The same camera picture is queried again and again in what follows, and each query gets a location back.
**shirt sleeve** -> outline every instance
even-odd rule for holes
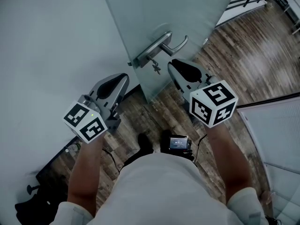
[[[243,224],[269,225],[258,201],[256,191],[252,187],[244,188],[234,194],[229,199],[227,207],[238,216]]]
[[[83,207],[72,202],[61,202],[50,225],[87,225],[92,219],[93,216]]]

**door handle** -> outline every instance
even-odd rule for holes
[[[144,67],[150,60],[153,61],[153,58],[160,52],[164,51],[169,56],[173,56],[180,51],[181,48],[188,42],[188,36],[185,37],[184,41],[175,48],[168,47],[172,38],[172,32],[166,32],[163,36],[157,39],[149,47],[147,47],[140,55],[138,55],[134,62],[138,64],[141,68]]]
[[[184,41],[179,44],[175,48],[170,48],[168,45],[162,43],[159,47],[169,56],[173,56],[174,54],[178,53],[180,49],[188,42],[188,36],[185,36]]]

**fiducial marker cube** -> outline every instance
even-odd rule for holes
[[[62,120],[83,141],[90,143],[107,130],[101,115],[74,101]]]
[[[238,97],[225,80],[190,93],[189,112],[209,128],[229,119]]]

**black shoe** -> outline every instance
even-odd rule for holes
[[[142,150],[152,150],[152,143],[145,133],[140,133],[137,137],[137,143]]]
[[[169,153],[170,136],[172,135],[170,130],[164,130],[160,137],[160,152]]]

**small display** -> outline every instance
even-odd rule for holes
[[[188,149],[188,138],[170,137],[170,149]]]

